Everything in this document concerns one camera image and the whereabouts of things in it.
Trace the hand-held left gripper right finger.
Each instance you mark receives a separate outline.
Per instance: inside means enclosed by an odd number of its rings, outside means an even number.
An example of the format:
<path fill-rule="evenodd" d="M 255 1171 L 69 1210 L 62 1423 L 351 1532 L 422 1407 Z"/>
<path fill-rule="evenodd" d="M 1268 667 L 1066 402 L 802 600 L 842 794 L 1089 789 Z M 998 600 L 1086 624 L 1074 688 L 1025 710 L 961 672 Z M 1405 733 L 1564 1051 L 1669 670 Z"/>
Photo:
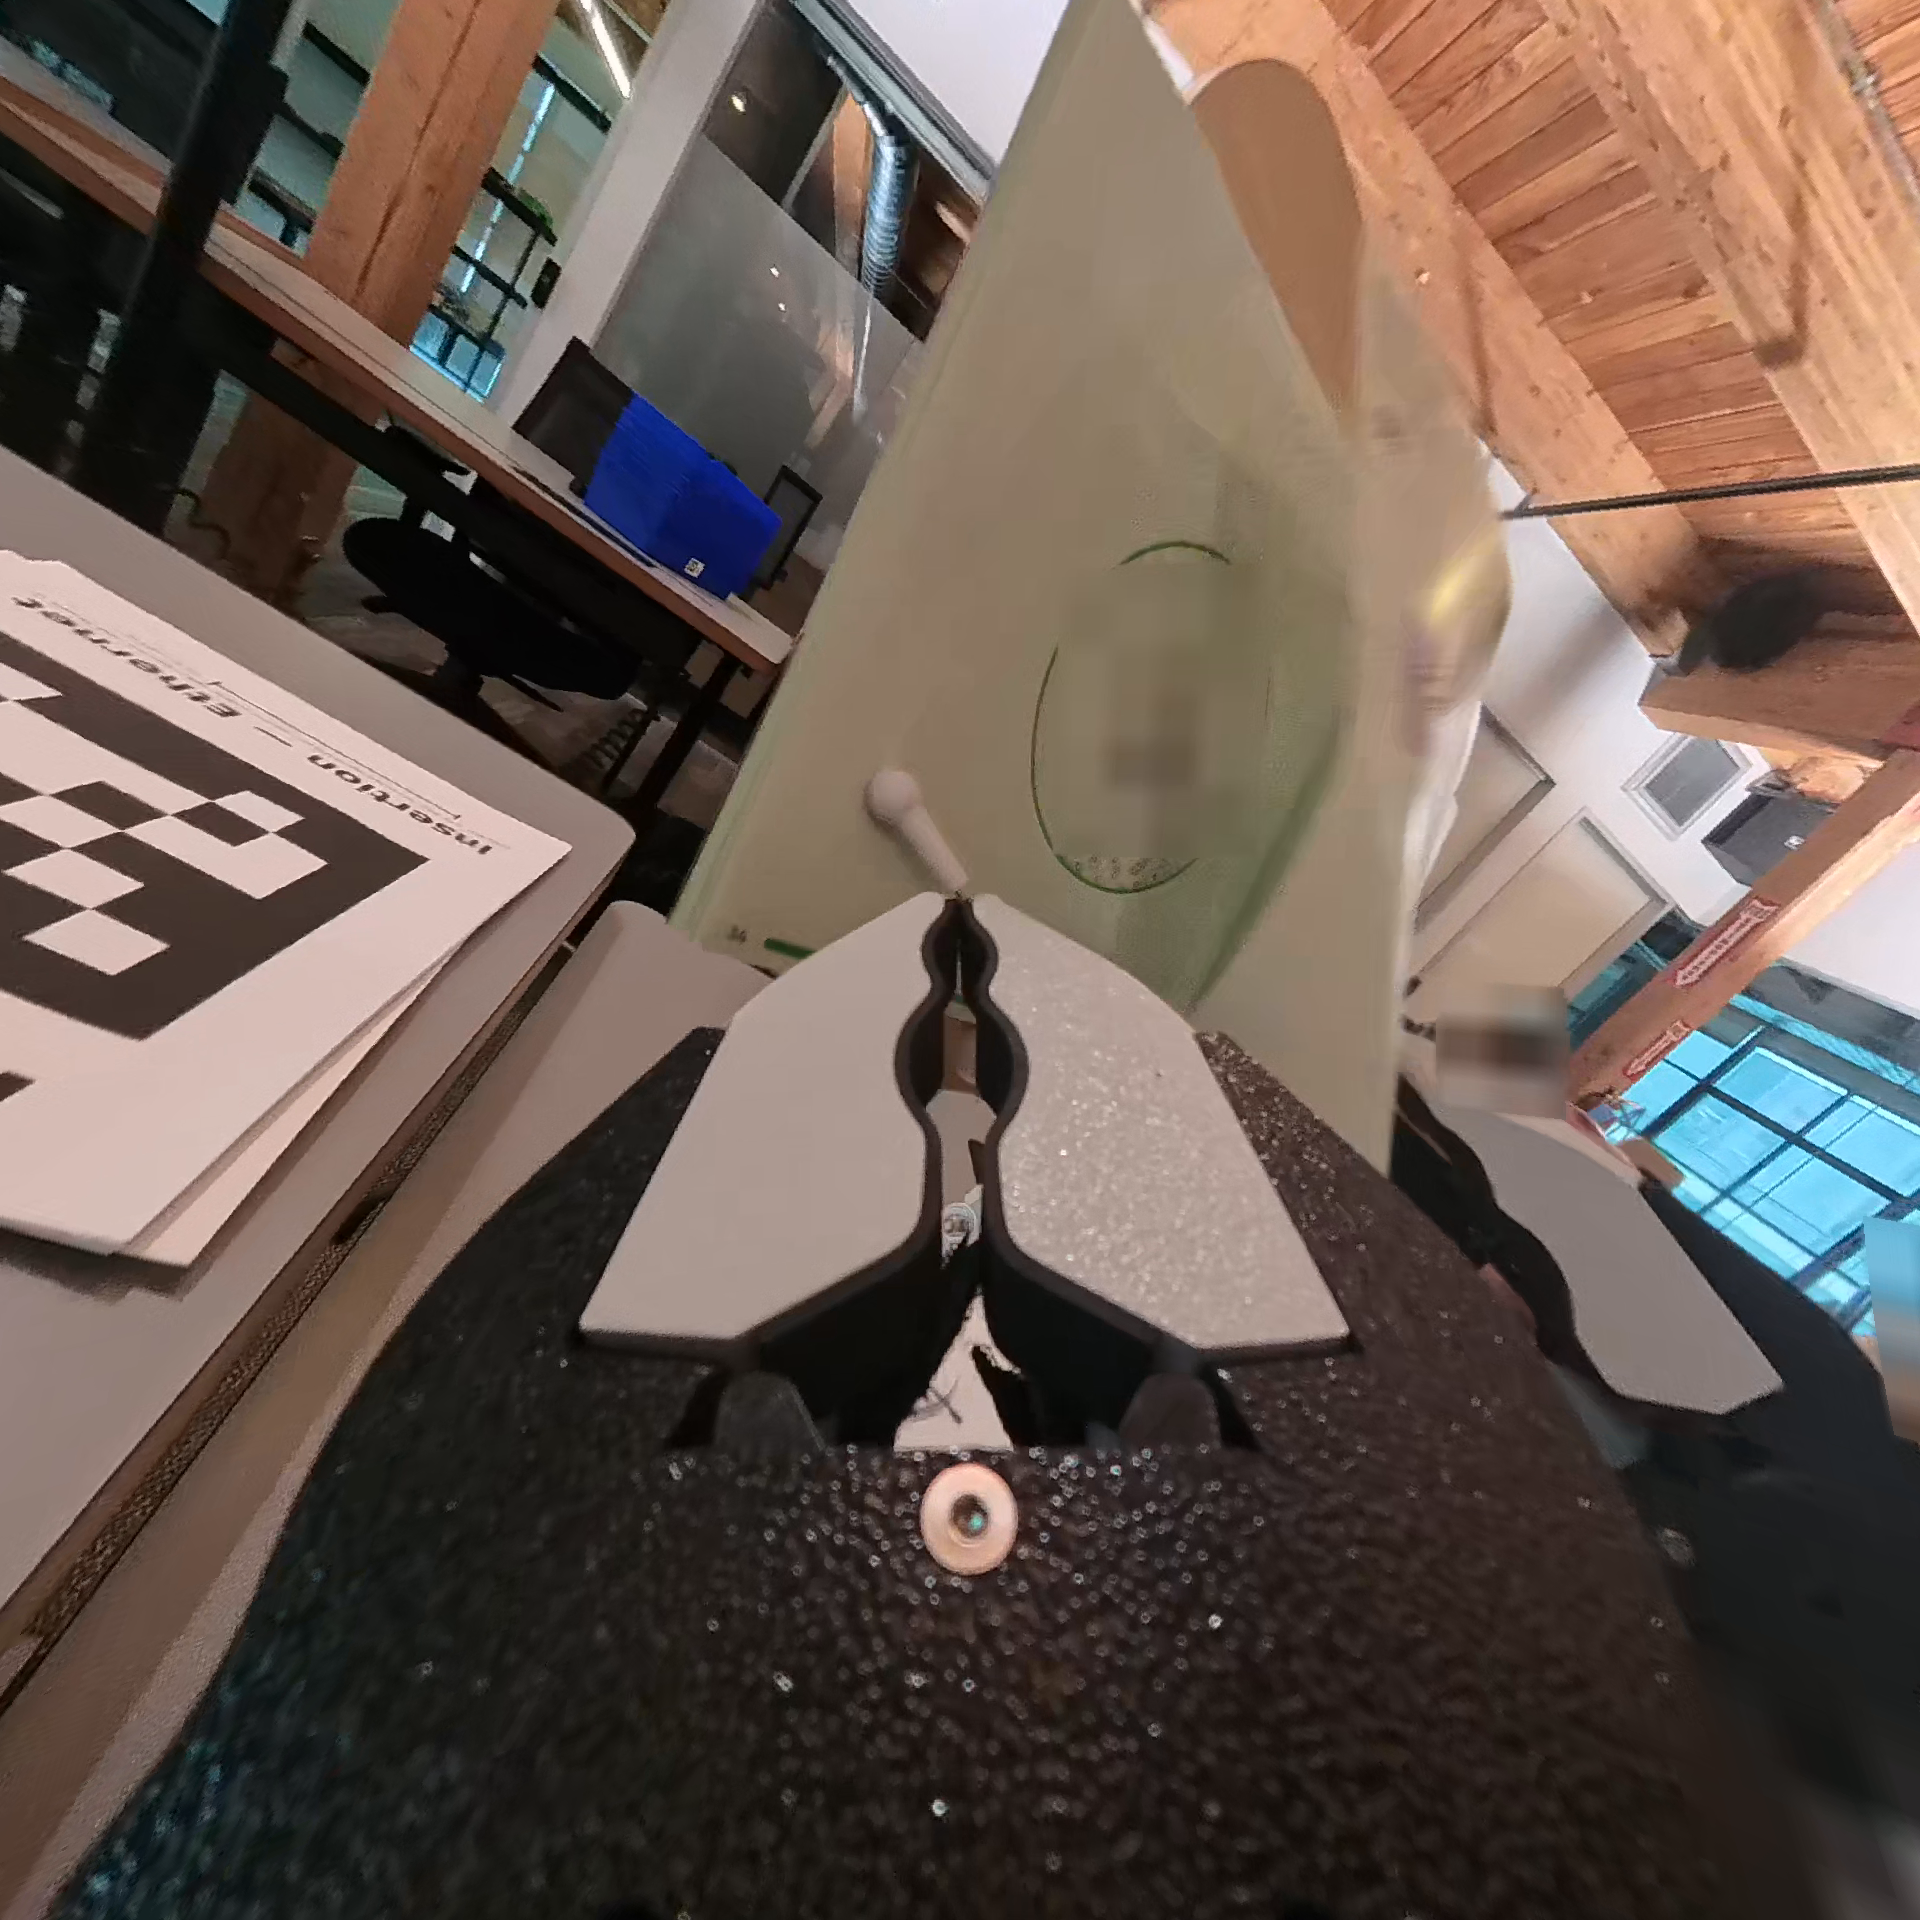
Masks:
<path fill-rule="evenodd" d="M 1018 1445 L 1215 1445 L 1229 1368 L 1354 1346 L 1183 1014 L 995 895 L 961 908 L 961 994 L 993 1114 L 978 1301 Z"/>

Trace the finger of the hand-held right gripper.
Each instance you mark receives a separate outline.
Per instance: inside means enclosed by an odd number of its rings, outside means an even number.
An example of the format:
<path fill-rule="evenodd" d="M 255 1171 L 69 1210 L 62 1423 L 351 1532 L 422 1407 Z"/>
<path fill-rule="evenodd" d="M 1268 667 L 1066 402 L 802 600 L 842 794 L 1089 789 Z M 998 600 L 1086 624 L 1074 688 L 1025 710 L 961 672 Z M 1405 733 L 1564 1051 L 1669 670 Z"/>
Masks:
<path fill-rule="evenodd" d="M 1625 1407 L 1739 1412 L 1779 1368 L 1588 1126 L 1396 1088 L 1396 1186 L 1521 1302 L 1540 1354 Z"/>

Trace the brick instruction booklet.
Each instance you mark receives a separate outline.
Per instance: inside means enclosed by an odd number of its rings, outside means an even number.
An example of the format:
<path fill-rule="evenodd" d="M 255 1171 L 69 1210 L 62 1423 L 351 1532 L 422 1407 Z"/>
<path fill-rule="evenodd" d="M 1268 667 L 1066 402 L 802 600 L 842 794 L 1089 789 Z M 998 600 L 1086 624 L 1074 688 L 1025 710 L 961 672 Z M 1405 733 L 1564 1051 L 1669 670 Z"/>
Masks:
<path fill-rule="evenodd" d="M 1311 47 L 1069 4 L 671 920 L 764 968 L 972 887 L 1379 1168 L 1410 933 L 1510 608 L 1486 450 Z"/>

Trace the large window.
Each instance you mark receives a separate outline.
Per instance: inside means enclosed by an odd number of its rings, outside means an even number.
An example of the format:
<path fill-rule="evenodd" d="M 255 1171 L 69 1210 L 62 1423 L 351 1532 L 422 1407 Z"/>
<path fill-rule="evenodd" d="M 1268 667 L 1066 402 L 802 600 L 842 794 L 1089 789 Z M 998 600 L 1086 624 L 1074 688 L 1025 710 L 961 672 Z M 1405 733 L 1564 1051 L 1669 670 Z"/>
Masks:
<path fill-rule="evenodd" d="M 1866 1226 L 1917 1205 L 1916 1013 L 1771 967 L 1599 1115 L 1676 1171 L 1684 1210 L 1874 1334 Z"/>

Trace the black emergency light box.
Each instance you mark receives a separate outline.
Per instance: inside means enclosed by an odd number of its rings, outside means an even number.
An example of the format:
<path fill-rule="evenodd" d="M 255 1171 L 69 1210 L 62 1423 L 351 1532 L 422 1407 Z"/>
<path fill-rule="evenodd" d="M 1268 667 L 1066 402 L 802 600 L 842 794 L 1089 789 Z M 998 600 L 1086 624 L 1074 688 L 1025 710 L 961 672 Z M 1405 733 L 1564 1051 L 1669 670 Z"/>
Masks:
<path fill-rule="evenodd" d="M 1755 787 L 1701 839 L 1701 846 L 1748 890 L 1796 853 L 1834 812 L 1835 802 L 1815 800 L 1787 787 Z"/>

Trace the plain white paper sheet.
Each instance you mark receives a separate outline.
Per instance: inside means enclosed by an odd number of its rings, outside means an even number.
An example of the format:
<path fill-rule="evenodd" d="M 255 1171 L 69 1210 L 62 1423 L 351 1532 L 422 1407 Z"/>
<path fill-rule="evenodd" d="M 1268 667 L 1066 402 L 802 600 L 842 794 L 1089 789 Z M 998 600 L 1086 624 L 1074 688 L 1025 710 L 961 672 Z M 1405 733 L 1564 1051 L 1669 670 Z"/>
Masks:
<path fill-rule="evenodd" d="M 188 1268 L 198 1262 L 253 1189 L 294 1147 L 305 1130 L 323 1115 L 325 1107 L 391 1032 L 396 1022 L 413 1007 L 443 967 L 446 963 L 436 963 L 422 972 L 377 1014 L 354 1029 L 345 1044 L 337 1047 L 286 1100 L 251 1124 L 141 1234 L 129 1242 L 118 1256 L 166 1268 Z"/>

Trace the black office chair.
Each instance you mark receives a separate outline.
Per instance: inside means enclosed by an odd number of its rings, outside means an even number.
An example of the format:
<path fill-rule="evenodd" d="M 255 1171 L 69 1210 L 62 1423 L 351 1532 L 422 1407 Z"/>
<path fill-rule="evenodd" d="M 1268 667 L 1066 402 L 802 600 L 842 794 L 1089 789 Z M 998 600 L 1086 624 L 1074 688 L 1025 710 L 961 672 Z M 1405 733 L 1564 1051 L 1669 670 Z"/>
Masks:
<path fill-rule="evenodd" d="M 342 559 L 373 582 L 369 611 L 405 618 L 443 648 L 431 675 L 396 677 L 483 732 L 507 733 L 483 700 L 484 682 L 510 682 L 539 704 L 550 688 L 617 700 L 635 682 L 630 656 L 567 629 L 478 567 L 459 539 L 429 535 L 419 522 L 350 522 Z"/>

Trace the black framed tablet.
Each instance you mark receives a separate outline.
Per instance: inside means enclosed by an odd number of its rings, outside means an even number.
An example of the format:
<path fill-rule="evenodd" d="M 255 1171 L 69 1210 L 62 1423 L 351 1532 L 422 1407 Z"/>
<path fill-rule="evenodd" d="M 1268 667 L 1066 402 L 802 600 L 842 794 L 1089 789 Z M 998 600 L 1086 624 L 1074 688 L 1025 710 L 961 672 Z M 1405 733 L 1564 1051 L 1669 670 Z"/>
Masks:
<path fill-rule="evenodd" d="M 774 468 L 774 479 L 767 486 L 764 503 L 779 515 L 777 539 L 771 541 L 761 557 L 754 589 L 771 592 L 787 580 L 794 559 L 799 554 L 799 541 L 810 532 L 825 496 L 798 468 L 782 463 Z"/>

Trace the checker-printed paper sheet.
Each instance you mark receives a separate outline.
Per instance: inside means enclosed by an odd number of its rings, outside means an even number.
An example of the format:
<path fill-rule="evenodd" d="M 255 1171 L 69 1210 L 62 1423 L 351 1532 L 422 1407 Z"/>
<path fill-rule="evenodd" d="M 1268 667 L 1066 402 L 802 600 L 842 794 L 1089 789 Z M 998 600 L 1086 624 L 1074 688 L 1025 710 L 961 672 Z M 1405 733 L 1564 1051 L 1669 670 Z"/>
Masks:
<path fill-rule="evenodd" d="M 118 1256 L 562 854 L 73 567 L 6 550 L 5 1229 Z"/>

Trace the blue plastic bin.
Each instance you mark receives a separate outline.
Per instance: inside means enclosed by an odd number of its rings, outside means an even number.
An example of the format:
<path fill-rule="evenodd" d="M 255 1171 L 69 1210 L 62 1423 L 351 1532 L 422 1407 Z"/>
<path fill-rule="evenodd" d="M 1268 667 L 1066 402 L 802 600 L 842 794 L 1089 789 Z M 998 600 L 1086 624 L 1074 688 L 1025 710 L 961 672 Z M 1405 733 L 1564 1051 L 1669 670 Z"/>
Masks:
<path fill-rule="evenodd" d="M 758 493 L 642 395 L 617 415 L 583 503 L 645 557 L 718 599 L 754 584 L 782 531 Z"/>

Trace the thin black rod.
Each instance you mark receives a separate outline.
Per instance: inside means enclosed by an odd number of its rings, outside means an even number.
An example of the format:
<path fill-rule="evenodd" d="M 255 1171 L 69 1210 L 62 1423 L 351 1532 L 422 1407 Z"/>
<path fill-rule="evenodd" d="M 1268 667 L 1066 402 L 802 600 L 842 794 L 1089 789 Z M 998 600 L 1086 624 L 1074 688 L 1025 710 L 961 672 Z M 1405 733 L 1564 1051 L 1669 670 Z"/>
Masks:
<path fill-rule="evenodd" d="M 1521 503 L 1499 512 L 1502 522 L 1561 522 L 1575 517 L 1603 517 L 1621 512 L 1665 512 L 1707 507 L 1727 501 L 1774 498 L 1774 496 L 1809 496 L 1809 493 L 1844 493 L 1860 488 L 1891 488 L 1917 482 L 1917 461 L 1911 463 L 1874 463 L 1842 470 L 1805 470 L 1789 476 L 1771 476 L 1747 482 L 1716 482 L 1707 486 L 1673 486 L 1619 496 L 1583 496 L 1571 501 L 1543 501 L 1524 496 Z"/>

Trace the frosted glass partition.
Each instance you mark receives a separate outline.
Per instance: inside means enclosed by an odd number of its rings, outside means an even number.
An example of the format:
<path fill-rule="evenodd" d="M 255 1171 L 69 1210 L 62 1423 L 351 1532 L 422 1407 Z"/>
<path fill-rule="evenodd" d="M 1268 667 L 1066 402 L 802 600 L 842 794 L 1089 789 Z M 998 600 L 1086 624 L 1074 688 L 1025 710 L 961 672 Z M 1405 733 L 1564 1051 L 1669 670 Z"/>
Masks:
<path fill-rule="evenodd" d="M 845 526 L 923 344 L 698 134 L 593 354 L 753 491 L 791 468 Z"/>

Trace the wooden post with red label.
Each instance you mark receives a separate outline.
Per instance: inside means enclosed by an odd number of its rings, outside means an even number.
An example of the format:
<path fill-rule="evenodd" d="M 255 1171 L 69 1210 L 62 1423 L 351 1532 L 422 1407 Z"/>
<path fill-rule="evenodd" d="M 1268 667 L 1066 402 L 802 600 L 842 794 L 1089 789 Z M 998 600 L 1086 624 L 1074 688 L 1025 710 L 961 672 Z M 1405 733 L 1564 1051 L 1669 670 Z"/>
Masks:
<path fill-rule="evenodd" d="M 1810 839 L 1580 1047 L 1569 1103 L 1613 1101 L 1885 870 L 1917 834 L 1917 755 L 1891 751 Z"/>

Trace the grey wall vent grille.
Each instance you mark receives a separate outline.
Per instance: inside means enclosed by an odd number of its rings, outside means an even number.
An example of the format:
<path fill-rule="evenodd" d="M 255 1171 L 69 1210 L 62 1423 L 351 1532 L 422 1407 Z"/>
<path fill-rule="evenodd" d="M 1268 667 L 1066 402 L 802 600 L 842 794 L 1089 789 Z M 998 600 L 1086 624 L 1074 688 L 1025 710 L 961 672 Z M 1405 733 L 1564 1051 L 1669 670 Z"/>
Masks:
<path fill-rule="evenodd" d="M 1655 755 L 1622 783 L 1625 795 L 1669 836 L 1701 828 L 1725 795 L 1755 776 L 1753 758 L 1710 735 L 1665 733 Z"/>

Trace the small silver air duct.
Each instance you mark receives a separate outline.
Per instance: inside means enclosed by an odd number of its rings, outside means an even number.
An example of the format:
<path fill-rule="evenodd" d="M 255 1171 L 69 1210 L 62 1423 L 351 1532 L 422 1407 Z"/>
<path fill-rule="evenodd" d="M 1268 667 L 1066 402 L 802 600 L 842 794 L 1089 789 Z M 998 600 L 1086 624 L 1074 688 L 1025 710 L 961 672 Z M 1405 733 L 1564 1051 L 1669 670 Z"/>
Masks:
<path fill-rule="evenodd" d="M 861 111 L 871 133 L 871 170 L 860 226 L 860 283 L 885 300 L 897 283 L 909 210 L 919 188 L 922 151 L 897 122 L 873 102 Z"/>

